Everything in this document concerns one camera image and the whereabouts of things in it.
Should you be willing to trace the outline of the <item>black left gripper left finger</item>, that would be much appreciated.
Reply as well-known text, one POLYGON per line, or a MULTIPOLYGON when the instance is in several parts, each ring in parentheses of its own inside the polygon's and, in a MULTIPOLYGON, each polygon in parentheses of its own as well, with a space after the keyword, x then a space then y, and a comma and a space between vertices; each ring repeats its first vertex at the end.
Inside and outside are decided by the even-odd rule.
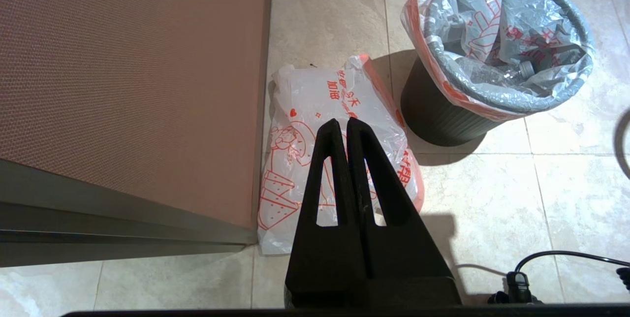
POLYGON ((350 308, 362 302, 366 281, 355 194, 340 124, 317 132, 285 279, 285 304, 293 308, 350 308), (324 162, 331 159, 338 223, 319 226, 317 215, 324 162))

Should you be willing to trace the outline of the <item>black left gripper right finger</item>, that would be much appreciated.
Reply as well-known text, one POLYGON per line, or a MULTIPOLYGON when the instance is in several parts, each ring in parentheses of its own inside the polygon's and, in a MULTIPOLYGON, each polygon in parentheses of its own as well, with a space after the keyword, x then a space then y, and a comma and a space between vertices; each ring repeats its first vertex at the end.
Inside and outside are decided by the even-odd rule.
POLYGON ((356 118, 348 121, 348 165, 369 305, 404 309, 461 305, 454 275, 376 134, 356 118))

